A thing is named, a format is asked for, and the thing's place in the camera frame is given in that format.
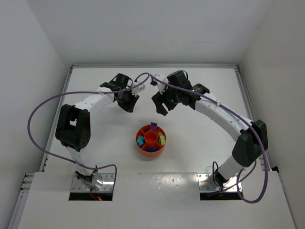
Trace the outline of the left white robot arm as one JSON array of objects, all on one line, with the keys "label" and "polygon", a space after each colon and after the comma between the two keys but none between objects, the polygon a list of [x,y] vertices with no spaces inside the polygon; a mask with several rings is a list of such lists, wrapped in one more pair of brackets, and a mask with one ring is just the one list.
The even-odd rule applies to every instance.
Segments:
[{"label": "left white robot arm", "polygon": [[76,162],[76,176],[85,185],[93,185],[98,171],[91,154],[85,150],[91,138],[91,119],[114,102],[124,111],[133,112],[139,92],[144,89],[144,84],[119,73],[109,82],[102,83],[95,94],[73,105],[64,104],[61,107],[55,137]]}]

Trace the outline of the teal long lego brick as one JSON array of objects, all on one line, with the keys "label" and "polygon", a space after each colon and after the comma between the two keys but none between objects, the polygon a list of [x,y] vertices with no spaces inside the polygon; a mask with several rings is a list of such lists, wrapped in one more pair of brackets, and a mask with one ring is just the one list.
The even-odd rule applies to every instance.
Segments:
[{"label": "teal long lego brick", "polygon": [[142,147],[145,144],[145,142],[141,139],[138,139],[137,144],[138,144],[139,147]]}]

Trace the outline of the blue round lego piece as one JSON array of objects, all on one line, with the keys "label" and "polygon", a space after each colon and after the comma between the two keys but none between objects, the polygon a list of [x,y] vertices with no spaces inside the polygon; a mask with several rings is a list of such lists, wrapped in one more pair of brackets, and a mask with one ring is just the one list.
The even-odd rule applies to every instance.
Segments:
[{"label": "blue round lego piece", "polygon": [[152,152],[156,152],[158,150],[156,148],[147,148],[147,149],[145,149],[145,151],[152,153]]}]

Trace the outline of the lime green purple lego brick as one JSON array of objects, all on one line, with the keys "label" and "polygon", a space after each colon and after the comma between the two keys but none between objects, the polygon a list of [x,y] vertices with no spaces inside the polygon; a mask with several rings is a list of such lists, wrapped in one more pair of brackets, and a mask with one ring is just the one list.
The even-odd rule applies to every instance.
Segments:
[{"label": "lime green purple lego brick", "polygon": [[160,146],[164,146],[165,143],[166,143],[165,137],[164,137],[164,136],[160,136],[160,137],[159,137],[159,145],[160,145]]}]

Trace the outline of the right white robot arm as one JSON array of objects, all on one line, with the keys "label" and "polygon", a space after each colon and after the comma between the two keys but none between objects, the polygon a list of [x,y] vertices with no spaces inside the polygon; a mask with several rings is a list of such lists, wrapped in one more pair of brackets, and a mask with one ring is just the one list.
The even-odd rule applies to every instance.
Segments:
[{"label": "right white robot arm", "polygon": [[177,104],[183,104],[209,117],[235,141],[231,156],[214,172],[212,181],[216,186],[222,187],[268,148],[267,128],[262,120],[235,116],[208,88],[200,83],[192,85],[185,71],[168,76],[156,74],[151,83],[159,90],[152,97],[157,113],[166,116]]}]

